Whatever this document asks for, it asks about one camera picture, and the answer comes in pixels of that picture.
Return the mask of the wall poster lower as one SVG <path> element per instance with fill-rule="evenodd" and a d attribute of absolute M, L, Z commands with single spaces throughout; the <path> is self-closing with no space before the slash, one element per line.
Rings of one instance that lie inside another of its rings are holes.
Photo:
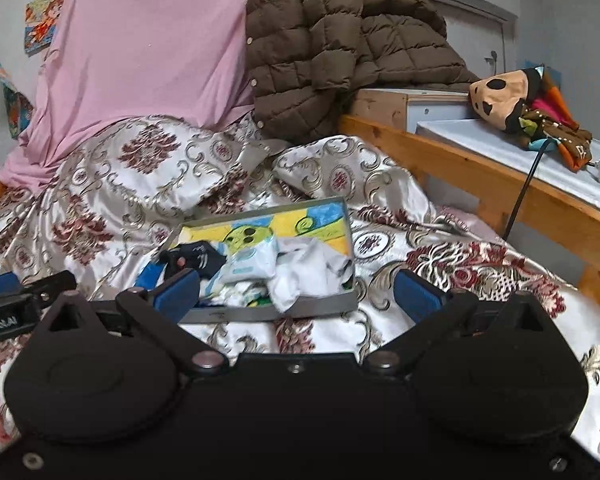
<path fill-rule="evenodd" d="M 0 83 L 2 85 L 9 134 L 17 139 L 30 124 L 33 105 L 15 86 L 9 73 L 0 63 Z"/>

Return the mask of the wall poster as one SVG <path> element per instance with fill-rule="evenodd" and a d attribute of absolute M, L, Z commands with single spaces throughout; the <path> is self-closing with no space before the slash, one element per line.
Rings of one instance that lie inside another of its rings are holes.
<path fill-rule="evenodd" d="M 0 83 L 2 85 L 9 134 L 17 139 L 30 124 L 33 105 L 15 86 L 9 73 L 0 63 Z"/>
<path fill-rule="evenodd" d="M 23 50 L 27 56 L 50 46 L 64 1 L 33 0 L 26 5 Z"/>

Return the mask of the wall poster upper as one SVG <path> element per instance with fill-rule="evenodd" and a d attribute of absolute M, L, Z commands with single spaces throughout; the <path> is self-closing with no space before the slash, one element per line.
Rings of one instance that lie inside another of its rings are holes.
<path fill-rule="evenodd" d="M 33 0 L 26 5 L 23 50 L 27 56 L 50 46 L 64 1 Z"/>

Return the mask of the plush doll with tan face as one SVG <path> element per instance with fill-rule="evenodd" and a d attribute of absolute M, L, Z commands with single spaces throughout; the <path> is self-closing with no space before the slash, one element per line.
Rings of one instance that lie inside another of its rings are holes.
<path fill-rule="evenodd" d="M 480 118 L 516 136 L 525 150 L 537 151 L 550 139 L 569 170 L 578 172 L 592 162 L 592 133 L 572 117 L 545 66 L 481 79 L 470 85 L 468 96 Z"/>

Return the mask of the wooden box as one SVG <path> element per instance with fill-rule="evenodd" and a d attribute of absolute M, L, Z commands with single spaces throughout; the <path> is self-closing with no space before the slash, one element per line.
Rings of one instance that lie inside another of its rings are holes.
<path fill-rule="evenodd" d="M 358 90 L 349 114 L 410 133 L 420 122 L 474 117 L 466 93 L 391 88 Z"/>

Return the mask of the grey tray with colourful lining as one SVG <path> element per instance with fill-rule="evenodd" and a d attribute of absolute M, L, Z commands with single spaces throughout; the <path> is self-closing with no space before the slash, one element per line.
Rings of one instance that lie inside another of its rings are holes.
<path fill-rule="evenodd" d="M 326 298 L 300 298 L 292 308 L 280 313 L 272 304 L 270 296 L 263 297 L 245 308 L 212 306 L 200 300 L 200 292 L 210 280 L 199 278 L 199 299 L 184 320 L 185 324 L 209 324 L 222 322 L 273 322 L 282 318 L 315 318 L 355 310 L 356 300 L 353 282 L 355 264 L 351 240 L 350 219 L 346 203 L 341 198 L 308 200 L 286 206 L 275 206 L 241 214 L 226 214 L 204 220 L 189 222 L 172 234 L 135 280 L 136 286 L 148 292 L 165 282 L 164 268 L 159 254 L 179 244 L 206 240 L 226 258 L 269 237 L 314 237 L 350 257 L 354 274 L 344 291 Z"/>

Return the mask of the brown quilted jacket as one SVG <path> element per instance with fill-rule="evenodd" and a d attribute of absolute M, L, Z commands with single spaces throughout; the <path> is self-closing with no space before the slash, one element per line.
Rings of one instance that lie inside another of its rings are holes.
<path fill-rule="evenodd" d="M 477 77 L 429 0 L 247 0 L 253 119 L 264 136 L 332 136 L 368 87 L 467 91 Z"/>

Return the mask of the white wet wipes pack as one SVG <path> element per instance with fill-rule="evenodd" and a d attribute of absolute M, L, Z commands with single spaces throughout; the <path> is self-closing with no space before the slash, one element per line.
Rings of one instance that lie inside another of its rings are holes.
<path fill-rule="evenodd" d="M 278 243 L 269 237 L 229 255 L 200 292 L 200 300 L 212 306 L 245 308 L 268 296 L 268 282 L 276 274 Z"/>

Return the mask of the white mattress board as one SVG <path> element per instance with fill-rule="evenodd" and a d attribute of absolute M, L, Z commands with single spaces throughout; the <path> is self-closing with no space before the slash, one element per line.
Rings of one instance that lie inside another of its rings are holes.
<path fill-rule="evenodd" d="M 482 119 L 419 122 L 416 133 L 464 148 L 523 174 L 529 171 L 536 155 L 535 152 L 523 150 L 515 139 L 492 128 Z M 600 181 L 594 168 L 587 166 L 572 172 L 562 162 L 558 151 L 554 151 L 543 155 L 534 177 L 600 210 Z"/>

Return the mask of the wooden bed frame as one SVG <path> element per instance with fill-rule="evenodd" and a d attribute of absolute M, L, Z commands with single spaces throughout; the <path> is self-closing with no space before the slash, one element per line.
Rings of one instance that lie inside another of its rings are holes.
<path fill-rule="evenodd" d="M 0 274 L 30 282 L 69 270 L 87 296 L 105 299 L 188 220 L 336 196 L 356 224 L 388 234 L 385 249 L 361 246 L 359 264 L 404 262 L 478 292 L 505 275 L 558 298 L 530 250 L 434 206 L 426 177 L 475 196 L 490 231 L 502 232 L 516 211 L 580 256 L 579 290 L 600 304 L 599 209 L 462 148 L 353 117 L 338 136 L 295 148 L 262 139 L 250 117 L 222 131 L 166 116 L 117 122 L 72 152 L 42 194 L 0 185 Z"/>

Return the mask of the pink cloth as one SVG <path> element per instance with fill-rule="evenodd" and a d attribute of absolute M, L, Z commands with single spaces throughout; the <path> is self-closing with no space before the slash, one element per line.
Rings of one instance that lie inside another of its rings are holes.
<path fill-rule="evenodd" d="M 246 0 L 65 0 L 0 181 L 40 194 L 73 150 L 123 119 L 229 125 L 252 107 L 246 47 Z"/>

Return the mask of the black sock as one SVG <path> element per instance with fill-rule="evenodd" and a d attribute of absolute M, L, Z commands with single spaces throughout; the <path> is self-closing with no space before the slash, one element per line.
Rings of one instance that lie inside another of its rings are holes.
<path fill-rule="evenodd" d="M 206 240 L 200 240 L 163 250 L 159 254 L 159 262 L 166 265 L 165 280 L 184 269 L 197 272 L 202 280 L 211 280 L 226 263 L 226 257 Z"/>

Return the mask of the white crumpled cloth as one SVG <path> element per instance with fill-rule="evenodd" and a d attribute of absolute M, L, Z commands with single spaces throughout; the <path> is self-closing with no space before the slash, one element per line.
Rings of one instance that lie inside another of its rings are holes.
<path fill-rule="evenodd" d="M 266 282 L 268 296 L 280 313 L 300 298 L 326 298 L 344 291 L 352 278 L 350 257 L 314 237 L 279 237 L 275 273 Z"/>

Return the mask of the floral satin bedspread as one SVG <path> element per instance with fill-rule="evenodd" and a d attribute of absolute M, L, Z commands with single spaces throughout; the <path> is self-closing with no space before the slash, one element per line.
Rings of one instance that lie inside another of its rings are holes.
<path fill-rule="evenodd" d="M 166 116 L 118 122 L 74 151 L 43 194 L 12 188 L 0 198 L 0 274 L 30 282 L 68 270 L 87 298 L 110 299 L 188 220 L 330 196 L 349 207 L 358 307 L 313 321 L 195 325 L 195 336 L 231 358 L 362 358 L 412 326 L 394 300 L 400 270 L 486 300 L 532 292 L 588 378 L 573 434 L 600 460 L 600 307 L 475 216 L 431 203 L 407 170 L 358 138 L 288 148 L 262 140 L 250 117 L 221 132 Z"/>

